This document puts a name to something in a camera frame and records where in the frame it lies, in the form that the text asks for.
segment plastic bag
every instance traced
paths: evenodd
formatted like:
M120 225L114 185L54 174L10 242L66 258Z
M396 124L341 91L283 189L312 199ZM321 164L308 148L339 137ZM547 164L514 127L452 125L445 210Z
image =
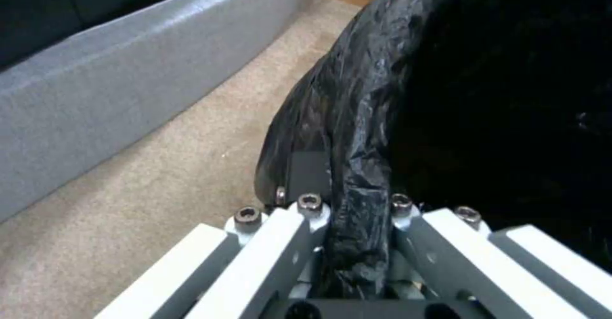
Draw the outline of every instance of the plastic bag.
M295 151L332 179L321 297L384 296L392 189L534 223L609 269L609 0L374 0L291 90L255 176Z

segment hex socket bolt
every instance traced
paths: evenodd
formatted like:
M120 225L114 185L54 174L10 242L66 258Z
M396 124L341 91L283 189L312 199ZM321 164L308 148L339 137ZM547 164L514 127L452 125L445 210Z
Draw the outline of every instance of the hex socket bolt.
M315 219L321 216L323 200L316 193L304 193L297 198L297 212L307 219Z
M391 195L391 213L396 217L404 217L410 215L413 208L413 200L403 193L394 193Z
M470 225L470 227L474 228L475 230L478 230L480 227L482 216L477 210L470 207L461 206L455 208L454 212L459 219L462 219L462 221Z
M241 208L234 214L234 223L240 232L255 232L262 226L262 212L254 207Z

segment beige carpet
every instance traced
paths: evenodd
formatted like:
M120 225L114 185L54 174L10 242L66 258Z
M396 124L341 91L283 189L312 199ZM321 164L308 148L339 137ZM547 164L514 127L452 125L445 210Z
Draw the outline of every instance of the beige carpet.
M221 227L256 204L268 124L357 11L304 0L286 32L212 94L0 225L0 318L92 317L197 223Z

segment screw hole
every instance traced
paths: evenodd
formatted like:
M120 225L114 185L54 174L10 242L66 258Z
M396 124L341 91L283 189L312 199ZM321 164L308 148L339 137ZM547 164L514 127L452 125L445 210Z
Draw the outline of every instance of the screw hole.
M289 307L284 319L322 319L321 311L307 301L299 301Z
M251 217L255 216L255 214L256 212L253 208L244 208L240 210L240 216L244 217L245 219L250 219Z
M446 304L431 304L425 308L426 319L461 319L452 308Z

